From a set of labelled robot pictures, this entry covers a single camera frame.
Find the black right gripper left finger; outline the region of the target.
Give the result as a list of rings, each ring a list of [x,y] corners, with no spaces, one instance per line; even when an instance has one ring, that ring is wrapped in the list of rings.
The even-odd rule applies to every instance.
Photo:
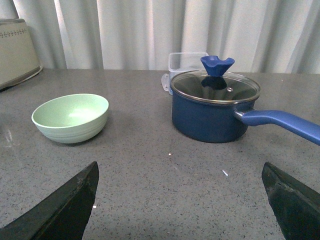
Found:
[[[92,162],[0,230],[2,240],[80,240],[95,203],[99,167]]]

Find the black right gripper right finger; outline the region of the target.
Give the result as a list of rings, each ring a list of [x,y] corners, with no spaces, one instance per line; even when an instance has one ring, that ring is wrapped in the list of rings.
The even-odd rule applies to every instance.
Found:
[[[284,238],[318,240],[320,194],[269,162],[261,178]]]

